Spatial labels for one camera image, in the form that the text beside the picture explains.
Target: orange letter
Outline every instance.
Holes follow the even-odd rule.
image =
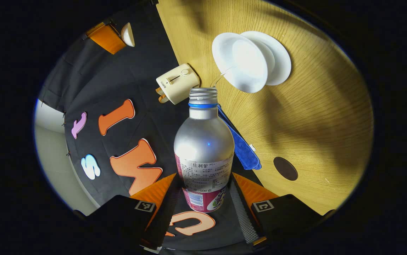
[[[123,105],[115,109],[106,116],[101,115],[98,118],[98,126],[100,127],[101,135],[106,135],[107,130],[114,124],[126,119],[134,118],[136,111],[134,111],[133,102],[125,100]]]
[[[139,144],[129,152],[117,158],[112,156],[110,161],[116,174],[135,178],[129,189],[130,195],[153,184],[163,172],[162,168],[140,168],[146,163],[156,163],[156,156],[145,139],[140,139]]]
[[[186,211],[183,213],[176,214],[172,216],[171,223],[169,226],[173,226],[174,223],[177,221],[184,221],[186,219],[197,219],[200,221],[199,224],[186,227],[186,228],[180,228],[176,227],[175,230],[179,231],[182,234],[185,234],[187,236],[192,236],[193,234],[197,232],[202,232],[205,230],[208,230],[215,225],[215,221],[212,217],[210,217],[208,214],[197,212],[197,211]],[[166,236],[174,236],[174,234],[171,234],[169,232],[166,232]]]

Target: wooden table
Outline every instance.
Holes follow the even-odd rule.
[[[225,79],[218,100],[233,124],[257,149],[262,184],[279,196],[293,194],[320,214],[350,195],[369,159],[373,113],[357,69],[322,31],[261,0],[160,0],[157,6],[179,64],[189,63],[202,87],[220,74],[213,39],[224,32],[255,30],[276,38],[291,57],[283,84],[257,93],[237,90]],[[273,165],[288,160],[298,179]]]

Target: stacked plates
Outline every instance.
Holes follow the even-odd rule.
[[[273,37],[247,31],[223,33],[213,40],[213,58],[224,77],[237,89],[255,93],[263,86],[283,83],[291,71],[287,50]]]

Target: blue ring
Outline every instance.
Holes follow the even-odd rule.
[[[217,103],[211,103],[211,104],[195,104],[195,103],[188,103],[190,107],[194,108],[213,108],[218,106]]]

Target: blue cloth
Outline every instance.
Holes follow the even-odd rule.
[[[235,126],[233,126],[229,118],[223,112],[221,105],[218,105],[218,116],[226,123],[232,133],[233,141],[235,142],[235,154],[243,165],[243,168],[245,170],[258,170],[262,168],[259,158],[239,134]]]

